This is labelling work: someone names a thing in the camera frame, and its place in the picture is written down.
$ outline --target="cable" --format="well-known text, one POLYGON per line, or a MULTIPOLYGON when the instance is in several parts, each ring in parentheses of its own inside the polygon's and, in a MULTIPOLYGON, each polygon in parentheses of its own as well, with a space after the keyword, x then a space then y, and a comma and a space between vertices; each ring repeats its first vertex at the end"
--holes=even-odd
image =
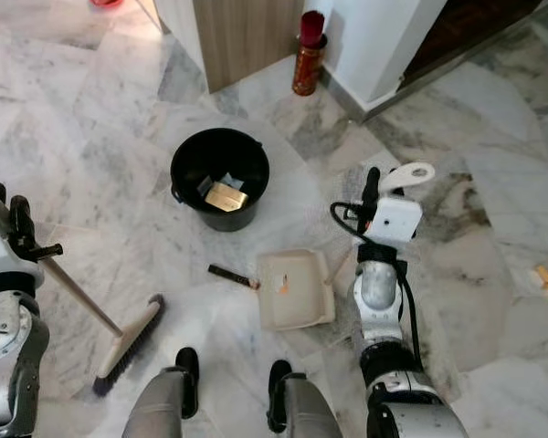
MULTIPOLYGON (((342 207, 345 210, 351 210, 354 213, 358 213, 361 211, 361 205, 357 203, 342 203, 342 202, 336 202, 332 203, 330 207, 331 211, 331 217, 332 219, 339 225, 343 230, 345 230, 350 235, 354 235, 355 237, 359 237, 367 244, 371 245, 377 245, 372 239, 367 237, 366 235, 363 235, 361 233, 358 233, 356 229, 349 226, 345 223, 345 221, 337 214, 337 207, 342 207)), ((414 296, 412 295, 412 289, 410 288, 410 285, 408 284, 408 280, 406 279, 406 275, 404 272, 402 272, 402 269, 398 266, 397 263, 392 264, 395 270, 395 274, 398 280, 398 283, 401 287, 404 288, 406 292, 406 299, 408 300, 408 309, 410 311, 410 331, 412 332, 412 348, 414 350, 414 359, 416 361, 416 365, 420 370, 424 369, 424 366, 422 364, 422 358, 420 357, 420 342, 418 340, 418 326, 416 321, 416 304, 414 302, 414 296)))
POLYGON ((410 311, 410 331, 412 331, 412 348, 414 349, 414 358, 416 359, 416 364, 420 370, 424 370, 422 365, 422 358, 420 357, 420 342, 418 340, 418 326, 416 324, 416 304, 414 303, 414 296, 412 295, 412 289, 408 284, 406 276, 402 272, 402 269, 396 264, 394 265, 395 274, 398 278, 398 283, 400 286, 404 287, 406 292, 406 298, 408 300, 408 310, 410 311))

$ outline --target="metal robot arm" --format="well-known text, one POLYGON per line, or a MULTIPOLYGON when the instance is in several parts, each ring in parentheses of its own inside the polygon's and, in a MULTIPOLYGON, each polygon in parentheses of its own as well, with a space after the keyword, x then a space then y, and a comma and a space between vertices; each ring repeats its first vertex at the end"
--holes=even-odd
MULTIPOLYGON (((399 176, 405 174, 404 185, 416 183, 411 178, 415 175, 412 166, 396 170, 399 176)), ((417 175, 420 182, 430 179, 427 172, 431 169, 425 164, 419 167, 426 170, 417 175)), ((389 182, 380 184, 380 172, 373 168, 361 204, 334 203, 331 208, 333 219, 363 240, 358 247, 353 299, 361 318, 354 339, 367 388, 367 436, 466 438, 457 416, 423 371, 406 262, 397 260, 397 250, 414 236, 422 210, 404 197, 401 187, 395 188, 396 176, 391 174, 389 182), (343 220, 337 207, 345 209, 343 220), (344 221, 349 219, 348 211, 356 215, 356 229, 344 221), (404 343, 400 327, 403 291, 410 309, 414 352, 404 343)))
POLYGON ((37 261, 59 254, 39 248, 28 202, 15 196, 8 211, 0 185, 0 437, 29 436, 35 427, 38 366, 48 344, 35 291, 43 283, 37 261))

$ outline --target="red canister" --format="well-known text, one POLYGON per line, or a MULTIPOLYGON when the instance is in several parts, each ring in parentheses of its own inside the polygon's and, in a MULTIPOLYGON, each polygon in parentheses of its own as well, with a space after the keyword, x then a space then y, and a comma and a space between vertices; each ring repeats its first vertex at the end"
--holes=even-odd
POLYGON ((317 88, 326 46, 327 37, 324 34, 317 48, 300 45, 292 80, 292 89, 299 96, 309 96, 317 88))

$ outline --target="robot leg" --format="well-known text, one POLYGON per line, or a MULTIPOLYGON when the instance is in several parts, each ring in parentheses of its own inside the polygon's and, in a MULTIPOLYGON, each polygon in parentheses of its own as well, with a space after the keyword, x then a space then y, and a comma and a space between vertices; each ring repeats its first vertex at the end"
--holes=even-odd
POLYGON ((198 406, 199 362, 193 349, 176 356, 176 365, 152 379, 130 412, 122 438, 181 438, 181 420, 195 415, 198 406))
POLYGON ((184 373, 162 370, 134 405, 122 438, 181 438, 184 373))
POLYGON ((269 393, 268 423, 272 432, 282 433, 288 428, 290 438, 343 438, 319 389, 306 375, 292 373, 285 360, 272 366, 269 393))

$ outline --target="white wall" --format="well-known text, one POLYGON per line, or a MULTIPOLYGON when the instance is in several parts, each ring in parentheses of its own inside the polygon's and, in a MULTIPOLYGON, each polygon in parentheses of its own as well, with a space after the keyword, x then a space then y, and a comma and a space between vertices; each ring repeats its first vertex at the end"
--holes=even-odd
POLYGON ((158 15, 186 53, 205 72, 193 0, 154 0, 158 15))
POLYGON ((447 0, 307 0, 328 21, 325 67, 359 102, 393 92, 447 0))

